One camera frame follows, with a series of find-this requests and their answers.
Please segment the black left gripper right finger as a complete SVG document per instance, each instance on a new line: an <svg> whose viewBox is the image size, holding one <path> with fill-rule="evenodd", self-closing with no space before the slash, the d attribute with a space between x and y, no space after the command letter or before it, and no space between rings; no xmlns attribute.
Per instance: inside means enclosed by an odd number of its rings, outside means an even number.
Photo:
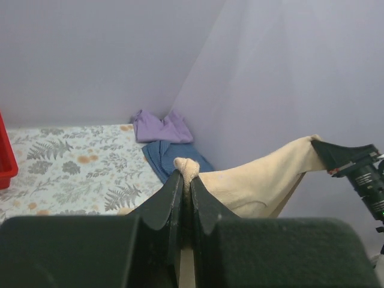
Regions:
<svg viewBox="0 0 384 288"><path fill-rule="evenodd" d="M374 287L361 240L332 218L241 218L191 183L197 287Z"/></svg>

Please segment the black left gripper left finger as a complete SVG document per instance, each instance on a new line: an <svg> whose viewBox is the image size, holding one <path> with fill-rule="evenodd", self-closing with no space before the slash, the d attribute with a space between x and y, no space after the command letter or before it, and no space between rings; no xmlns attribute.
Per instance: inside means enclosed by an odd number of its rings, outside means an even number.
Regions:
<svg viewBox="0 0 384 288"><path fill-rule="evenodd" d="M182 177L127 215L22 216L1 225L2 287L178 287Z"/></svg>

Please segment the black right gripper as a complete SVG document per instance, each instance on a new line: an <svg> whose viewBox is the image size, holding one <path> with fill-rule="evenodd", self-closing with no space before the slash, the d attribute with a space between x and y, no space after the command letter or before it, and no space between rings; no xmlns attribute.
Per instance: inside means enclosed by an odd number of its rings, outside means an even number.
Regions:
<svg viewBox="0 0 384 288"><path fill-rule="evenodd" d="M311 145L330 175L346 175L373 218L383 221L383 172L375 164L383 157L373 145L346 147L321 140Z"/></svg>

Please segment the beige polo shirt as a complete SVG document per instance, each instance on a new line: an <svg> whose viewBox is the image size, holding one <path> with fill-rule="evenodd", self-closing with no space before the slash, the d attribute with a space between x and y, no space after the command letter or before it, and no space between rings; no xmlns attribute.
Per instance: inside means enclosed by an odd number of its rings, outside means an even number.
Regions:
<svg viewBox="0 0 384 288"><path fill-rule="evenodd" d="M296 139L267 156L203 172L175 158L163 186L136 209L128 287L260 287L258 218L275 218L308 172L323 170L313 143Z"/></svg>

